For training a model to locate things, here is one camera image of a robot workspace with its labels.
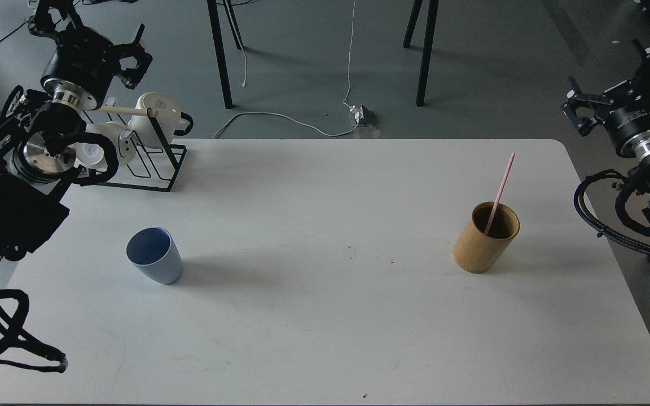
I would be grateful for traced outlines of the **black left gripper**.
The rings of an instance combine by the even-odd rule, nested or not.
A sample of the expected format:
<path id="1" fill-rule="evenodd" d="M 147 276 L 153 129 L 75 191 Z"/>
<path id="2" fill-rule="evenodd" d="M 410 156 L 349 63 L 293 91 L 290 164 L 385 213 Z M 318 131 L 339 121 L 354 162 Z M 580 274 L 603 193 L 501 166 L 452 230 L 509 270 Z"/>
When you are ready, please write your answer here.
<path id="1" fill-rule="evenodd" d="M 139 24 L 131 42 L 116 45 L 95 31 L 84 31 L 74 1 L 34 2 L 29 33 L 56 44 L 41 78 L 55 103 L 100 108 L 114 77 L 129 90 L 139 85 L 153 61 L 142 43 L 144 24 Z M 134 61 L 134 66 L 123 68 L 124 60 Z"/>

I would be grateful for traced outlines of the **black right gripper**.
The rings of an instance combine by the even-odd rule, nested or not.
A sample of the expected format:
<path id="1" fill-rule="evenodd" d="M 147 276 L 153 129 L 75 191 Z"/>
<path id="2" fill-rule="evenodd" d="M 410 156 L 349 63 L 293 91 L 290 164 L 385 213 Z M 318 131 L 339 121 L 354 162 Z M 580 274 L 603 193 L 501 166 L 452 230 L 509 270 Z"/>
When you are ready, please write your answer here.
<path id="1" fill-rule="evenodd" d="M 604 94 L 583 92 L 575 77 L 568 76 L 570 85 L 562 103 L 562 112 L 582 137 L 588 136 L 596 126 L 603 126 L 611 139 L 616 154 L 634 158 L 634 147 L 640 136 L 650 137 L 650 48 L 638 39 L 632 44 L 640 56 L 640 65 L 628 85 L 617 85 Z"/>

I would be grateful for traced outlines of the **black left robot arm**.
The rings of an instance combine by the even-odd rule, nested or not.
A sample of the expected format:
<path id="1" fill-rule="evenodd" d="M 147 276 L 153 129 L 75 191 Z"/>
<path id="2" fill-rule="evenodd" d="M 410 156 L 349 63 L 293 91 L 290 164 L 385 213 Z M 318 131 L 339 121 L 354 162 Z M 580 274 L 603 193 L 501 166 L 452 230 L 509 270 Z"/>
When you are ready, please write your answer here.
<path id="1" fill-rule="evenodd" d="M 87 130 L 83 111 L 101 108 L 114 78 L 134 89 L 152 56 L 144 25 L 130 43 L 116 45 L 86 26 L 72 1 L 39 1 L 27 20 L 34 36 L 56 49 L 41 91 L 16 87 L 0 109 L 0 260 L 33 253 L 64 223 L 62 198 L 71 185 L 108 182 L 121 162 L 116 142 Z M 0 364 L 63 373 L 65 353 L 25 330 L 29 297 L 0 289 Z"/>

